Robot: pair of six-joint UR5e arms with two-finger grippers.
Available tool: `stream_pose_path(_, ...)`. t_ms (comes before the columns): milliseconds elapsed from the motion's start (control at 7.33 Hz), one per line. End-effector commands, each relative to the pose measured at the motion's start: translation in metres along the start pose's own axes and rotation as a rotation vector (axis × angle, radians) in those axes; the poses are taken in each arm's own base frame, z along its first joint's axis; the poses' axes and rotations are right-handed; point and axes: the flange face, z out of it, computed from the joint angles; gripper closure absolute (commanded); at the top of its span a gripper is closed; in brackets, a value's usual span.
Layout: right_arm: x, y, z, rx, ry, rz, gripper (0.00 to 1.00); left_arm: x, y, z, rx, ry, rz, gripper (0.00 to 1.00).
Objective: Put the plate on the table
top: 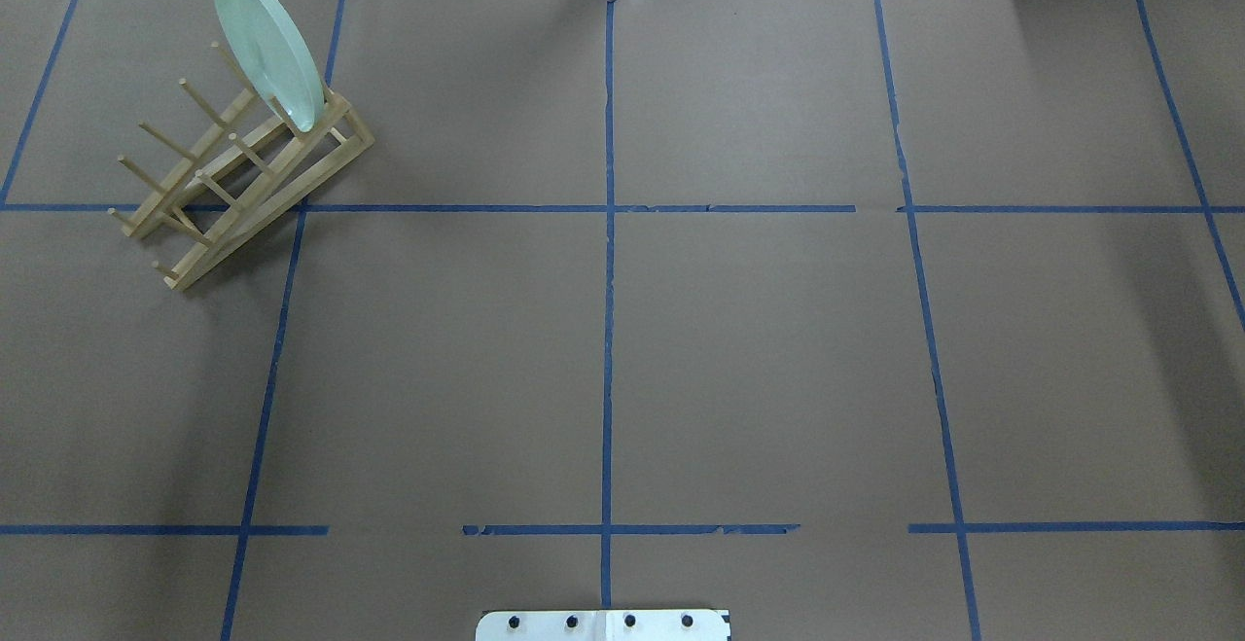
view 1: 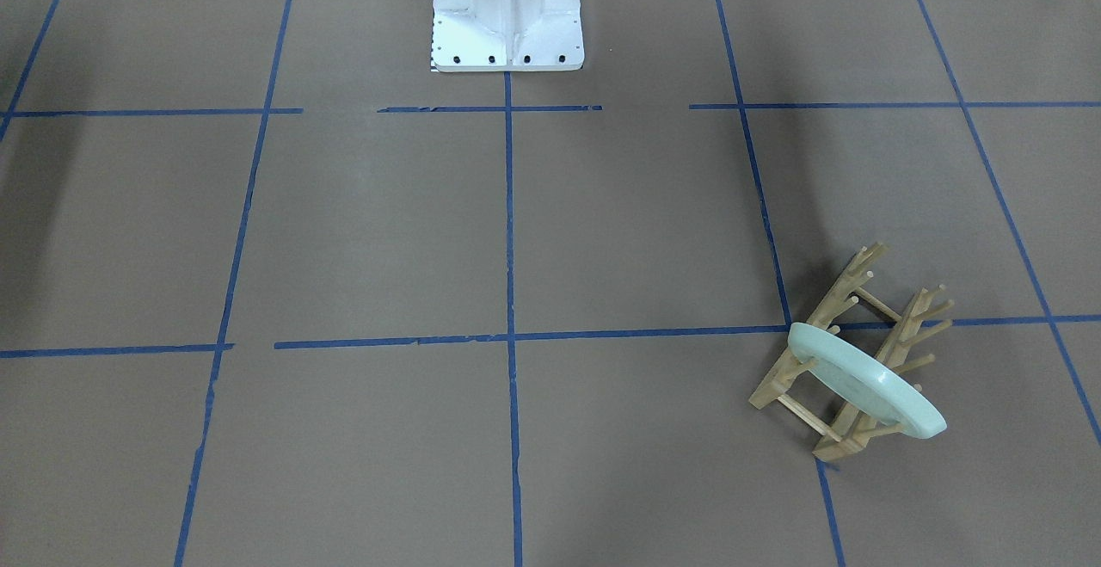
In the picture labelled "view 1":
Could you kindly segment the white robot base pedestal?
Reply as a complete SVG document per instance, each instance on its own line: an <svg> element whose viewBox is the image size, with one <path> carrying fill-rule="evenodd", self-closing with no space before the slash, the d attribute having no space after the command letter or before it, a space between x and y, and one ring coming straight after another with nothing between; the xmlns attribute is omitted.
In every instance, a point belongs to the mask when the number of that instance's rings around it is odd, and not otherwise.
<svg viewBox="0 0 1101 567"><path fill-rule="evenodd" d="M433 0L433 70L580 70L585 58L581 0Z"/></svg>

